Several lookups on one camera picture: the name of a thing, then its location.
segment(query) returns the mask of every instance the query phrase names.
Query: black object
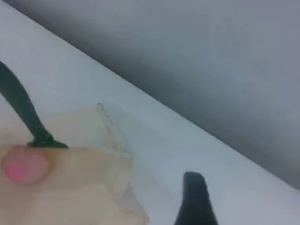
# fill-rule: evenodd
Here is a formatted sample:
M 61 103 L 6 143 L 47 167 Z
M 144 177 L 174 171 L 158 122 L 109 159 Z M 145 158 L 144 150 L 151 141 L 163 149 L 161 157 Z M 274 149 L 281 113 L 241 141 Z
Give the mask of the black object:
M 218 225 L 206 181 L 200 173 L 184 174 L 183 200 L 175 225 Z
M 67 148 L 67 145 L 54 140 L 39 119 L 25 88 L 15 74 L 0 61 L 0 93 L 25 123 L 34 139 L 30 147 Z

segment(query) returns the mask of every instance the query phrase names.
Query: pink tip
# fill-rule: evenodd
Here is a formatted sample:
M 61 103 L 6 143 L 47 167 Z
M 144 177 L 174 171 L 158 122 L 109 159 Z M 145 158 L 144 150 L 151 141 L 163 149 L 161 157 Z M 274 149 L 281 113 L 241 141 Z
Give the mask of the pink tip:
M 23 183 L 27 168 L 20 162 L 10 162 L 5 166 L 6 176 L 15 183 Z

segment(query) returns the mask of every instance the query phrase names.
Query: gray wall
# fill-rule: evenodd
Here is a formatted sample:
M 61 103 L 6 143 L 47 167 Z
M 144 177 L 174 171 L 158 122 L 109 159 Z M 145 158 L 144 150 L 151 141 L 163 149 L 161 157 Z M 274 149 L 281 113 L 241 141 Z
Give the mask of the gray wall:
M 7 2 L 300 187 L 299 0 Z

